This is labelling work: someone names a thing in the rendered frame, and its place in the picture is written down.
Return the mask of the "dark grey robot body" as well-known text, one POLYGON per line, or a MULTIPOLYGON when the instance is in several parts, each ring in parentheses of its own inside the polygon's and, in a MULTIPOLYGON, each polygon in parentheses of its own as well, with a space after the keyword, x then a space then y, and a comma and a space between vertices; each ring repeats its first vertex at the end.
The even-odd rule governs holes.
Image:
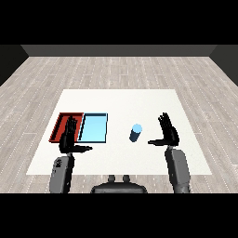
POLYGON ((129 175, 123 175, 122 182, 115 181, 115 175, 109 175, 108 181, 94 186, 91 193, 147 193, 144 186, 132 183, 129 175))

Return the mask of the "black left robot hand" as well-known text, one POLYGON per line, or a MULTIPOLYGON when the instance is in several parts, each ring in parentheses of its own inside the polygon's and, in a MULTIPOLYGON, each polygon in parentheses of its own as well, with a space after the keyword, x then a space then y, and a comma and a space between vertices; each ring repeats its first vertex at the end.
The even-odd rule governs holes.
POLYGON ((76 120, 70 116, 67 119, 65 130, 59 140, 59 151, 61 153, 87 152, 92 150, 90 146, 79 146, 74 144, 74 134, 76 131, 76 120))

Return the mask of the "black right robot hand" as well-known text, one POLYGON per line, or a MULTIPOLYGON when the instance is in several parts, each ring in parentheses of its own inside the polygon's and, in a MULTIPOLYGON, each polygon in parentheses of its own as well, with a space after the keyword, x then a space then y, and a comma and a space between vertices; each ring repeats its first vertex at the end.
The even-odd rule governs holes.
POLYGON ((155 146, 178 146, 179 145, 179 134, 178 131, 173 127, 171 120, 166 112, 158 117, 160 127, 162 128, 163 138, 149 140, 149 144, 155 146))

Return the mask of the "red shallow open box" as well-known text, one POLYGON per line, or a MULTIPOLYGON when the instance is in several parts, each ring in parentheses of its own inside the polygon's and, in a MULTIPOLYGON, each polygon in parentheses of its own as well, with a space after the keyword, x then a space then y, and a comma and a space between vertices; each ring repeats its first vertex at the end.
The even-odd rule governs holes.
POLYGON ((58 116, 56 124, 52 130, 51 136, 49 138, 49 142, 51 143, 59 143, 61 134, 65 131, 65 126, 67 123, 68 118, 72 116, 73 119, 76 121, 76 129, 74 133, 74 142, 78 142, 78 134, 80 130, 80 126, 83 120, 84 114, 82 112, 61 112, 58 116))

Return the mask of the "light blue shallow open box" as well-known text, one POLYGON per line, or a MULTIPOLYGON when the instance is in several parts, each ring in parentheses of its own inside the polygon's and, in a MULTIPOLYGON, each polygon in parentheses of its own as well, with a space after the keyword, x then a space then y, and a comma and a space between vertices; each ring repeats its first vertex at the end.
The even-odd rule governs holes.
POLYGON ((105 143, 108 114, 105 112, 86 112, 78 132, 79 143, 105 143))

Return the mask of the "small blue can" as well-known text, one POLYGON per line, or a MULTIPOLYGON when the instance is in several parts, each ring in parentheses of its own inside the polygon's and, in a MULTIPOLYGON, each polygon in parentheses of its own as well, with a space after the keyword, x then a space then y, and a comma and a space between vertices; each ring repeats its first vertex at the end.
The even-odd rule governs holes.
POLYGON ((139 124, 133 125, 132 129, 131 129, 129 139, 132 142, 136 142, 139 138, 139 135, 140 135, 141 131, 142 131, 142 126, 141 125, 139 125, 139 124))

